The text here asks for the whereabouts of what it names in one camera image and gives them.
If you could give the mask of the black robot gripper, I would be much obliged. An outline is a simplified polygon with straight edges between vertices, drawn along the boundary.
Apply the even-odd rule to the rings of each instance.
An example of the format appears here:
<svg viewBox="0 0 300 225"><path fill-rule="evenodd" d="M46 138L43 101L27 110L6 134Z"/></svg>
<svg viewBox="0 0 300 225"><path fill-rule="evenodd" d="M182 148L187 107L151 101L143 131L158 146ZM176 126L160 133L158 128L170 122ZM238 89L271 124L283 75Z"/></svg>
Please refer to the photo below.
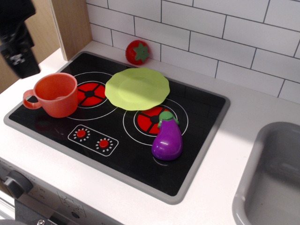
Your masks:
<svg viewBox="0 0 300 225"><path fill-rule="evenodd" d="M40 73L31 48L33 40L25 21L36 13L30 0L2 0L0 2L0 52L19 78Z"/></svg>

